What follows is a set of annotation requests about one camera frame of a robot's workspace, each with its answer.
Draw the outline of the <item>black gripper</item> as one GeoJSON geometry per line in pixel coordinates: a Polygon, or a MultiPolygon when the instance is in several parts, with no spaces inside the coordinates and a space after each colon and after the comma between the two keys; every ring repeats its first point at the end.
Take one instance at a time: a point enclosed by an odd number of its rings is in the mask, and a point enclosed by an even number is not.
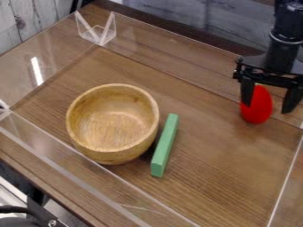
{"type": "Polygon", "coordinates": [[[299,60],[295,60],[288,72],[275,72],[265,69],[263,58],[239,58],[235,61],[233,78],[241,83],[241,103],[245,106],[251,106],[255,83],[285,89],[281,114],[291,113],[303,100],[303,62],[299,60]]]}

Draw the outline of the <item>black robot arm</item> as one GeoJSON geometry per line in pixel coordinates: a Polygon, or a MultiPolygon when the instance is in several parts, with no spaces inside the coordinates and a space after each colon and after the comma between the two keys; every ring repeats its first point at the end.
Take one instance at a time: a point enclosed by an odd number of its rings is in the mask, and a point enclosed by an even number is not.
{"type": "Polygon", "coordinates": [[[303,100],[303,0],[275,0],[275,24],[268,33],[267,52],[236,60],[233,78],[240,83],[240,100],[251,106],[257,83],[287,90],[281,114],[288,114],[303,100]]]}

